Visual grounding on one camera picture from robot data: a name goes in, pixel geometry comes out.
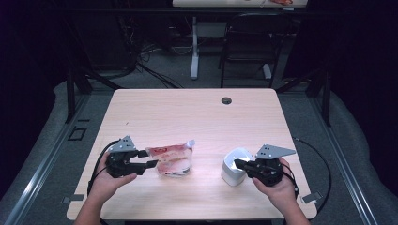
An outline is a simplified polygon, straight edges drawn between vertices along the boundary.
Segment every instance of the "table top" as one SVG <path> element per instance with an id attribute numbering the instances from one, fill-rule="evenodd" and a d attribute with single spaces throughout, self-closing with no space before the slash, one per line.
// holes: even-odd
<path id="1" fill-rule="evenodd" d="M 173 0 L 174 7 L 184 8 L 305 8 L 308 0 L 293 0 L 287 6 L 270 0 Z"/>
<path id="2" fill-rule="evenodd" d="M 222 98 L 231 98 L 223 104 Z M 102 149 L 130 135 L 137 149 L 184 143 L 194 139 L 192 170 L 180 178 L 144 175 L 121 187 L 104 204 L 101 217 L 125 220 L 217 220 L 282 218 L 249 178 L 231 187 L 221 177 L 223 158 L 243 147 L 253 155 L 264 144 L 295 149 L 278 97 L 272 89 L 122 89 L 117 90 L 103 118 L 97 139 L 71 202 L 68 218 L 75 219 L 86 196 L 87 183 Z M 307 218 L 316 215 L 313 203 L 300 196 L 311 193 L 297 154 L 284 157 L 291 166 Z M 133 158 L 146 162 L 150 157 Z"/>

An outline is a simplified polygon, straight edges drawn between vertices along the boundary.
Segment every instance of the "forearm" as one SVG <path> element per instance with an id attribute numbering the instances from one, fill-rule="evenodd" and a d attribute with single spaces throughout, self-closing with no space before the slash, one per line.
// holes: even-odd
<path id="1" fill-rule="evenodd" d="M 305 217 L 298 204 L 291 204 L 286 207 L 281 213 L 286 219 L 288 225 L 307 225 L 310 221 Z"/>
<path id="2" fill-rule="evenodd" d="M 87 198 L 82 209 L 79 212 L 74 224 L 75 225 L 98 225 L 100 224 L 100 210 L 103 202 L 96 201 L 95 199 Z"/>

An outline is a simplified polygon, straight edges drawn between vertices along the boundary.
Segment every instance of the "black round hole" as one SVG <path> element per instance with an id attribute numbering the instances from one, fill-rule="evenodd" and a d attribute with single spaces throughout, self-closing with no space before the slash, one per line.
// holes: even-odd
<path id="1" fill-rule="evenodd" d="M 229 97 L 222 98 L 222 104 L 224 104 L 224 105 L 229 105 L 229 104 L 231 104 L 231 102 L 232 102 L 232 99 Z"/>

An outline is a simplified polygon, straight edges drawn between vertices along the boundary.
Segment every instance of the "plastic bag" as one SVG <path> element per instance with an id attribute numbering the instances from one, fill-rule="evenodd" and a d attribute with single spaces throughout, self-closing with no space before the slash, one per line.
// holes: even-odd
<path id="1" fill-rule="evenodd" d="M 146 151 L 150 156 L 158 160 L 156 168 L 159 174 L 181 177 L 191 171 L 194 145 L 195 140 L 190 140 L 182 144 L 151 147 L 147 148 Z"/>

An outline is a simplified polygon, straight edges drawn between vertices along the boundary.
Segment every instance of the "person's left hand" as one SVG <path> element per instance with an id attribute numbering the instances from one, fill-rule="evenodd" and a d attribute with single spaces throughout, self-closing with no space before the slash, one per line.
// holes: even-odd
<path id="1" fill-rule="evenodd" d="M 133 173 L 119 178 L 113 178 L 106 169 L 106 158 L 109 156 L 109 152 L 106 152 L 100 162 L 97 169 L 98 176 L 95 178 L 93 187 L 90 190 L 88 198 L 98 201 L 100 204 L 104 204 L 108 201 L 117 191 L 118 188 L 126 185 L 137 177 L 137 174 Z"/>

